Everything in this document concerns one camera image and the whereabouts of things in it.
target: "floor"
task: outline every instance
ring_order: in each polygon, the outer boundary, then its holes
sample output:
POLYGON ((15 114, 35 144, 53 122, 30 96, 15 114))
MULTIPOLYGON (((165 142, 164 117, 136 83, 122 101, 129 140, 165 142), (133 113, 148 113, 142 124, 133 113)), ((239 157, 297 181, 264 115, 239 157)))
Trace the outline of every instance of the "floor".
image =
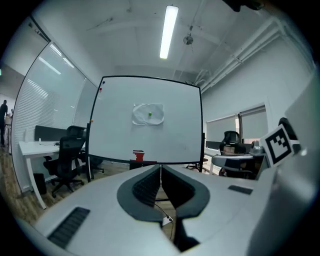
MULTIPOLYGON (((0 164, 0 170, 2 170, 2 175, 0 175, 0 192, 2 196, 6 200, 13 215, 27 221, 31 225, 34 224, 42 214, 48 211, 50 207, 70 195, 68 189, 63 186, 58 193, 56 193, 56 198, 53 198, 51 192, 54 189, 54 186, 51 183, 47 183, 47 193, 42 195, 42 199, 47 205, 47 209, 43 210, 33 192, 21 194, 13 168, 12 157, 8 155, 3 148, 0 148, 0 164)), ((95 172, 95 180, 129 171, 129 165, 122 163, 111 163, 106 161, 101 164, 101 167, 104 169, 104 173, 95 172)), ((82 180, 85 185, 88 183, 85 174, 77 176, 76 179, 82 180)), ((82 185, 77 184, 73 187, 73 189, 77 190, 81 187, 82 185)), ((162 187, 160 187, 156 198, 168 198, 162 187)), ((170 201, 156 202, 156 205, 161 207, 163 211, 173 219, 173 225, 169 223, 162 227, 162 230, 166 236, 173 240, 176 228, 176 210, 170 201)), ((154 208, 162 212, 162 210, 157 206, 154 206, 154 208)))

